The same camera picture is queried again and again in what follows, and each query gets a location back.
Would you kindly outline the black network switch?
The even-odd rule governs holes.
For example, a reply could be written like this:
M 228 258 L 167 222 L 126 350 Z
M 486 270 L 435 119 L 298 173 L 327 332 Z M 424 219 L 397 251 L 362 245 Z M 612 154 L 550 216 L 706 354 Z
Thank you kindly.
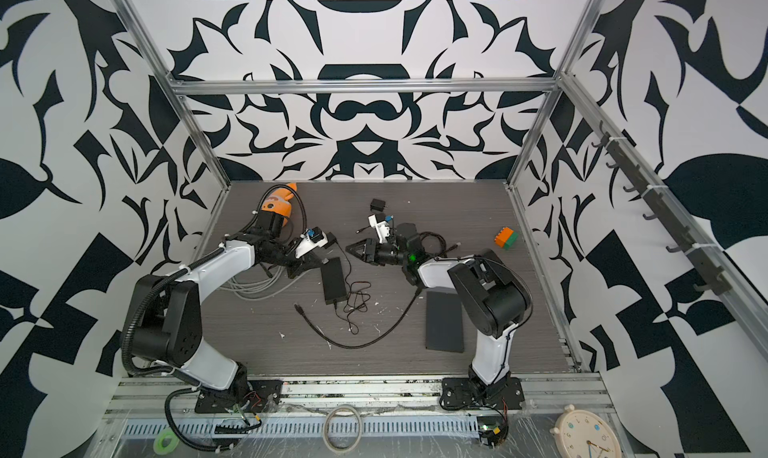
M 325 260 L 320 267 L 320 272 L 325 303 L 337 305 L 345 301 L 348 291 L 341 259 L 332 257 Z

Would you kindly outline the black power adapter with cable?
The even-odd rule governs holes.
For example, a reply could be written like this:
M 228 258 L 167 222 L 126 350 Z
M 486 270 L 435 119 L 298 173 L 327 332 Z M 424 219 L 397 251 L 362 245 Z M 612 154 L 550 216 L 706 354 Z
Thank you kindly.
M 336 247 L 346 262 L 344 275 L 347 283 L 348 296 L 345 301 L 341 301 L 340 305 L 334 305 L 334 312 L 337 318 L 346 323 L 347 330 L 352 335 L 357 335 L 360 332 L 360 327 L 351 319 L 351 317 L 355 313 L 365 313 L 368 311 L 368 302 L 371 299 L 371 294 L 368 292 L 368 289 L 371 287 L 371 282 L 366 280 L 353 280 L 351 278 L 353 266 L 350 258 L 339 243 L 336 244 Z

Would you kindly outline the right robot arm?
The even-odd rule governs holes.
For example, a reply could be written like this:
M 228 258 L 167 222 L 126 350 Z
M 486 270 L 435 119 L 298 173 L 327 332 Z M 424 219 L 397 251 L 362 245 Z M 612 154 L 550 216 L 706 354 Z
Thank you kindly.
M 514 334 L 533 313 L 522 279 L 491 249 L 449 257 L 441 235 L 420 232 L 413 223 L 375 229 L 376 238 L 353 242 L 345 251 L 371 265 L 398 266 L 421 290 L 458 299 L 477 330 L 469 377 L 482 388 L 504 381 Z

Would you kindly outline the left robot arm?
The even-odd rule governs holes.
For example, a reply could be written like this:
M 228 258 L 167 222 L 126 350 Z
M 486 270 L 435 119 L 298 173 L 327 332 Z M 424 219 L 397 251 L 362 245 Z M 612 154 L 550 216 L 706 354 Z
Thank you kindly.
M 231 278 L 256 265 L 295 263 L 295 253 L 279 241 L 284 221 L 278 213 L 258 212 L 206 256 L 169 275 L 140 278 L 121 335 L 125 371 L 132 377 L 172 374 L 201 388 L 230 389 L 241 366 L 206 343 L 202 303 Z

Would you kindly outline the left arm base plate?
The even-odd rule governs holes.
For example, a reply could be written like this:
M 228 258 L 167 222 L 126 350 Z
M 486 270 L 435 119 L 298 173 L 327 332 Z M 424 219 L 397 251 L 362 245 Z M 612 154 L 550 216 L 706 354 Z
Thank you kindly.
M 195 405 L 198 414 L 224 413 L 238 406 L 248 413 L 264 412 L 281 401 L 283 381 L 271 379 L 248 380 L 248 384 L 234 383 L 227 390 L 203 388 Z

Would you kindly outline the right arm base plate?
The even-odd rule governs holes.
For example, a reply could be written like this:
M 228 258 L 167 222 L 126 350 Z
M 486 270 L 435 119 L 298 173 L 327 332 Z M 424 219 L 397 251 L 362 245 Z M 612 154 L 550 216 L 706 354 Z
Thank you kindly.
M 501 411 L 521 410 L 526 401 L 519 378 L 506 375 L 492 385 L 479 378 L 443 378 L 440 406 L 448 411 L 491 407 Z

